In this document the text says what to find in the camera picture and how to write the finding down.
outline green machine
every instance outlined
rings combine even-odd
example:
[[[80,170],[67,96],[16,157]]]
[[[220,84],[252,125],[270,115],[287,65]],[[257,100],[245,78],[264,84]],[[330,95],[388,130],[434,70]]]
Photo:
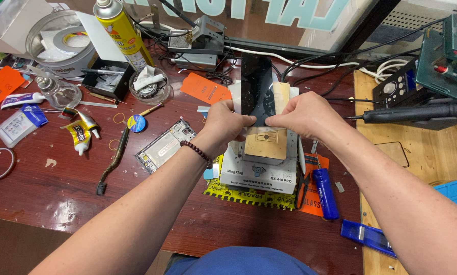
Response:
[[[423,36],[415,82],[457,99],[457,15],[442,23],[442,33],[429,28]]]

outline yellow warning sticker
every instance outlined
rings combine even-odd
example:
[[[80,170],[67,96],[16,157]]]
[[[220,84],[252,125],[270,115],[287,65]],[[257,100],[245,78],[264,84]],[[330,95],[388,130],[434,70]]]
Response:
[[[223,155],[213,162],[222,165]],[[258,205],[264,207],[293,210],[295,194],[283,194],[272,191],[264,191],[247,187],[239,187],[221,184],[219,178],[207,181],[208,188],[203,192],[205,195],[215,196],[222,200]]]

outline blue handle tool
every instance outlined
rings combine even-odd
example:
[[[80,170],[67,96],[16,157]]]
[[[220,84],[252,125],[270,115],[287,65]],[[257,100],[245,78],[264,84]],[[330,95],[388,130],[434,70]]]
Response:
[[[381,229],[343,220],[340,235],[396,258]]]
[[[335,220],[339,218],[339,210],[337,209],[334,194],[330,186],[329,170],[322,168],[320,165],[317,148],[315,148],[315,154],[317,155],[318,169],[313,171],[312,178],[317,186],[318,196],[322,204],[323,218],[326,220]]]

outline hand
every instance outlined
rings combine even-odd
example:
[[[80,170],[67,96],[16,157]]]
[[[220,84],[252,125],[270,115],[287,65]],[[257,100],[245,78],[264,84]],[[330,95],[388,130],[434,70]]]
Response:
[[[232,100],[219,101],[210,107],[204,128],[191,143],[214,159],[225,153],[230,141],[244,141],[240,131],[255,122],[255,116],[234,113]]]
[[[333,131],[342,125],[348,125],[325,98],[313,91],[291,98],[281,115],[266,118],[266,124],[319,141],[332,137]]]

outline knob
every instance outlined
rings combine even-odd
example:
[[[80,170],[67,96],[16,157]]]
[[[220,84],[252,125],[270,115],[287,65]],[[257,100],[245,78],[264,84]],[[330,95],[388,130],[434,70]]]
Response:
[[[395,91],[396,89],[396,84],[394,82],[388,83],[384,86],[383,92],[387,94],[391,94]]]

